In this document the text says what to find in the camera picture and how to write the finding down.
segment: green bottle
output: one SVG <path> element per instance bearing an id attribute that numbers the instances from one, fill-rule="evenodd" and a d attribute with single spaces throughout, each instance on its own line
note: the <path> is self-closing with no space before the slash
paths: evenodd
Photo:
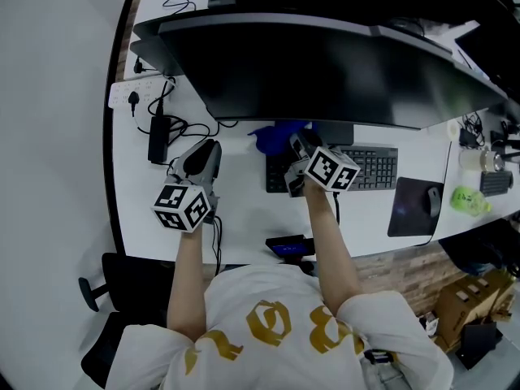
<path id="1" fill-rule="evenodd" d="M 480 191 L 466 186 L 457 186 L 453 191 L 450 205 L 457 211 L 478 217 L 491 210 L 491 204 L 486 201 Z"/>

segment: small display device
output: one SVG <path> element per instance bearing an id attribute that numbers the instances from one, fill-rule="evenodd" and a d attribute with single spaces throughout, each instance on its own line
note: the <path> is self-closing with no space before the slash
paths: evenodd
<path id="1" fill-rule="evenodd" d="M 283 259 L 302 258 L 315 254 L 314 240 L 305 238 L 303 235 L 268 238 L 266 246 Z"/>

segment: white power strip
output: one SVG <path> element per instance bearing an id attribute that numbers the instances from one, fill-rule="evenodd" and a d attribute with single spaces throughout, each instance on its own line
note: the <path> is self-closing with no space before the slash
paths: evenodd
<path id="1" fill-rule="evenodd" d="M 161 95 L 164 83 L 167 80 L 162 76 L 148 76 L 139 80 L 115 82 L 110 87 L 108 106 L 112 109 L 128 107 L 128 96 L 132 91 L 139 95 L 139 103 L 150 104 L 155 98 Z"/>

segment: forearm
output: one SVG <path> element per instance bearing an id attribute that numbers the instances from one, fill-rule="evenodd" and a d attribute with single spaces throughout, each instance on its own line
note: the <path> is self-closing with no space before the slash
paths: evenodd
<path id="1" fill-rule="evenodd" d="M 168 304 L 167 326 L 193 342 L 206 332 L 202 224 L 193 233 L 183 233 L 180 238 Z"/>
<path id="2" fill-rule="evenodd" d="M 318 277 L 327 307 L 336 315 L 341 304 L 362 292 L 358 271 L 347 250 L 325 192 L 305 195 L 318 260 Z"/>

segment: black mouse pad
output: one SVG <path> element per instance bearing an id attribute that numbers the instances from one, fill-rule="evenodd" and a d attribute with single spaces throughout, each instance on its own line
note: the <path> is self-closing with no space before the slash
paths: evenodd
<path id="1" fill-rule="evenodd" d="M 442 203 L 443 185 L 429 180 L 399 178 L 393 199 L 389 237 L 432 236 L 439 215 L 431 217 L 428 190 L 437 188 Z"/>

